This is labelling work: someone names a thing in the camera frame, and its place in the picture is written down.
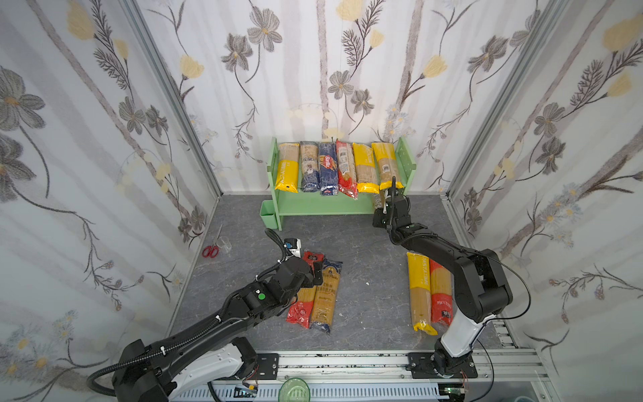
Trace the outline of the red white-label spaghetti bag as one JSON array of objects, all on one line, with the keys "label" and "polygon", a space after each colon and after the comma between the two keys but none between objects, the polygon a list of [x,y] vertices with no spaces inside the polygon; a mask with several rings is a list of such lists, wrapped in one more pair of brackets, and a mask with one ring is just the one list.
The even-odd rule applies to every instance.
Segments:
[{"label": "red white-label spaghetti bag", "polygon": [[339,191],[352,199],[357,199],[358,183],[353,147],[350,143],[337,141],[336,151],[338,156]]}]

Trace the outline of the clear barcode spaghetti bag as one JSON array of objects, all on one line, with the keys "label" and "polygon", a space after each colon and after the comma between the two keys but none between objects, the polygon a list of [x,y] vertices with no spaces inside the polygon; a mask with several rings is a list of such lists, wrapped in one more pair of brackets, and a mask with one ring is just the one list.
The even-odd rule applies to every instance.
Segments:
[{"label": "clear barcode spaghetti bag", "polygon": [[373,207],[375,209],[381,209],[382,211],[386,211],[387,209],[386,197],[387,197],[386,190],[380,191],[378,194],[373,194],[372,195]]}]

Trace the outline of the blue Barilla spaghetti box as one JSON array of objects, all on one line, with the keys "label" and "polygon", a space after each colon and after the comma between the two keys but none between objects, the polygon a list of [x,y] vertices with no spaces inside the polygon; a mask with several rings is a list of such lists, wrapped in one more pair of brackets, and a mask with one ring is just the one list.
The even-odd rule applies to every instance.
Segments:
[{"label": "blue Barilla spaghetti box", "polygon": [[338,194],[338,157],[332,142],[322,142],[318,147],[320,193],[323,196]]}]

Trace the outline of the blue gold Meli pasta bag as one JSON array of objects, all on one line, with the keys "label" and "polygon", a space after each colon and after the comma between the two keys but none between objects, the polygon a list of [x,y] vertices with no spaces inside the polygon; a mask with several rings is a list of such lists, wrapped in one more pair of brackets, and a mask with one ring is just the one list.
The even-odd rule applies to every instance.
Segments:
[{"label": "blue gold Meli pasta bag", "polygon": [[330,334],[341,280],[343,263],[324,259],[321,263],[323,283],[317,287],[311,312],[311,327]]}]

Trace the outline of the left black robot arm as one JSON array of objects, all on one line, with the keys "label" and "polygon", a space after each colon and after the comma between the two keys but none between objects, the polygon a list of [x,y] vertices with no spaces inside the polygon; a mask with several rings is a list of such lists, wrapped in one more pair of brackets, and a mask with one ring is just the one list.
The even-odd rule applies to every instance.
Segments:
[{"label": "left black robot arm", "polygon": [[244,333],[287,312],[302,288],[323,283],[321,261],[291,254],[272,229],[266,234],[281,248],[274,266],[184,331],[149,345],[130,343],[118,363],[89,375],[88,388],[120,401],[169,401],[211,381],[259,378],[260,359]]}]

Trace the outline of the yellow label spaghetti bag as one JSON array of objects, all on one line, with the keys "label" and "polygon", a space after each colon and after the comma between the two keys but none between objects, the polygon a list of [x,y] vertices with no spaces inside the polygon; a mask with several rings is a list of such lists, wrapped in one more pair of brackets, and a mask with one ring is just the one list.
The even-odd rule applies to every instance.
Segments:
[{"label": "yellow label spaghetti bag", "polygon": [[276,190],[297,194],[300,144],[296,142],[279,144],[278,156]]}]

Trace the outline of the yellow Pastatime spaghetti bag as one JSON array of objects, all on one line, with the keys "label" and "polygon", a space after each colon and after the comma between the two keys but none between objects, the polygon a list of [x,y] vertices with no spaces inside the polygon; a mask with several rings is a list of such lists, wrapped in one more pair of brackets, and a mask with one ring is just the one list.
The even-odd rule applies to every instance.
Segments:
[{"label": "yellow Pastatime spaghetti bag", "polygon": [[366,144],[354,143],[353,155],[358,180],[358,192],[378,194],[380,188],[373,149]]}]

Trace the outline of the blue portrait spaghetti bag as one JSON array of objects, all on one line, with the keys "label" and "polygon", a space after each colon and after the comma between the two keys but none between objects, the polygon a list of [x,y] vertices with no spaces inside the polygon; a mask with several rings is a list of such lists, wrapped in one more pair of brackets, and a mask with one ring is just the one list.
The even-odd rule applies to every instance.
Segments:
[{"label": "blue portrait spaghetti bag", "polygon": [[301,142],[301,190],[316,193],[320,189],[318,145],[316,142]]}]

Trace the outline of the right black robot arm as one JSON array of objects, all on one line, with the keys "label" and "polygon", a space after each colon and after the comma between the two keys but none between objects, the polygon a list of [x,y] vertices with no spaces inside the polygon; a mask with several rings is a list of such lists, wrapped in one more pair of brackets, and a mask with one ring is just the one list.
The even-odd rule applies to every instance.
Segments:
[{"label": "right black robot arm", "polygon": [[435,342],[434,352],[421,370],[434,377],[451,378],[474,367],[473,345],[490,321],[497,320],[512,304],[513,294],[503,264],[494,251],[477,251],[455,244],[428,227],[414,223],[410,200],[397,189],[386,190],[385,206],[376,209],[373,225],[386,229],[391,242],[428,257],[453,276],[456,315]]}]

